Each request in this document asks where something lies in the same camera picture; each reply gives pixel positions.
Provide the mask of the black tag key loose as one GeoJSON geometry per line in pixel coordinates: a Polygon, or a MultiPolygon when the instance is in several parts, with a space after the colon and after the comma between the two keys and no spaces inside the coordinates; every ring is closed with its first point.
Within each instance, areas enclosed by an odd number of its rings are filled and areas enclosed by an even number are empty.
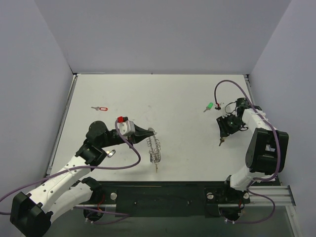
{"type": "Polygon", "coordinates": [[[107,153],[107,157],[111,158],[115,155],[116,151],[115,150],[111,150],[111,151],[106,151],[107,153]]]}

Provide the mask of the red tag key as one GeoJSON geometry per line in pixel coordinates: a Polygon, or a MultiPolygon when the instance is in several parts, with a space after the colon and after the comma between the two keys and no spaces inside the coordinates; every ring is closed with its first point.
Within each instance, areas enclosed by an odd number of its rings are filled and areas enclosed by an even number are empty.
{"type": "Polygon", "coordinates": [[[91,107],[92,109],[95,109],[96,111],[107,111],[108,108],[107,107],[91,107]]]}

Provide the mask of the green tag key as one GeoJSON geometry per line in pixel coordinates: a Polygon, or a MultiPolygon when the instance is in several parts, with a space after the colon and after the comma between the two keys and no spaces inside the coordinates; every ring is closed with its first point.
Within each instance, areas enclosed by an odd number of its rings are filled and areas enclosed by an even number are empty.
{"type": "Polygon", "coordinates": [[[210,102],[210,103],[206,106],[206,108],[205,108],[205,110],[204,110],[203,112],[205,113],[206,111],[211,110],[212,107],[213,107],[213,103],[210,102]]]}

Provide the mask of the aluminium frame rail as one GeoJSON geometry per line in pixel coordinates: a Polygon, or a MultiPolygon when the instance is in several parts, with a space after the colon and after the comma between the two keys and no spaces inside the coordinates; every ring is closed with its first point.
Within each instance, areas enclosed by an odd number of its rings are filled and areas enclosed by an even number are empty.
{"type": "MultiPolygon", "coordinates": [[[[48,211],[62,205],[69,208],[80,205],[90,200],[92,190],[86,184],[78,184],[63,193],[60,190],[49,191],[47,186],[44,186],[43,190],[35,189],[30,195],[33,202],[42,203],[42,209],[48,211]]],[[[267,206],[270,202],[274,202],[276,206],[296,205],[290,188],[285,186],[255,186],[242,195],[242,200],[258,206],[267,206]]]]}

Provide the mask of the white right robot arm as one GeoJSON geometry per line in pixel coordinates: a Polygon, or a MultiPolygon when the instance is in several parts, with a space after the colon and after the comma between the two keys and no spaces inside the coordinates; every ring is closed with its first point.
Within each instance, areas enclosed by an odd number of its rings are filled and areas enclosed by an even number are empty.
{"type": "Polygon", "coordinates": [[[238,98],[235,108],[216,119],[220,130],[220,143],[239,132],[250,131],[252,138],[245,155],[245,166],[228,177],[229,185],[220,191],[221,198],[231,202],[238,191],[246,191],[253,182],[272,180],[282,172],[289,135],[271,127],[266,114],[259,106],[251,108],[246,98],[238,98]]]}

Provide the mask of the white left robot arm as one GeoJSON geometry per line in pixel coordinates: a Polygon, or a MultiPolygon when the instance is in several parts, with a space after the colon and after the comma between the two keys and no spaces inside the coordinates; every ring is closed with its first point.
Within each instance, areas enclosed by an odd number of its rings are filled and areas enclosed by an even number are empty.
{"type": "Polygon", "coordinates": [[[102,121],[93,122],[83,145],[59,172],[44,178],[27,194],[19,192],[13,198],[10,222],[26,237],[41,237],[59,216],[76,205],[99,202],[105,190],[88,174],[111,155],[104,148],[125,143],[133,149],[134,144],[154,134],[127,117],[117,118],[113,130],[102,121]]]}

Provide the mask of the steel keyring disc with rings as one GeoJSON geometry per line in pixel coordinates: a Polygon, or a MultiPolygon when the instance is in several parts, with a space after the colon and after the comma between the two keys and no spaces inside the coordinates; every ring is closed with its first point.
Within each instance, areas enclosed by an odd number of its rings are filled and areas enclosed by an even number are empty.
{"type": "Polygon", "coordinates": [[[153,132],[153,135],[147,138],[147,146],[149,147],[150,162],[158,164],[161,161],[161,145],[159,139],[156,138],[156,132],[153,128],[149,127],[149,131],[153,132]]]}

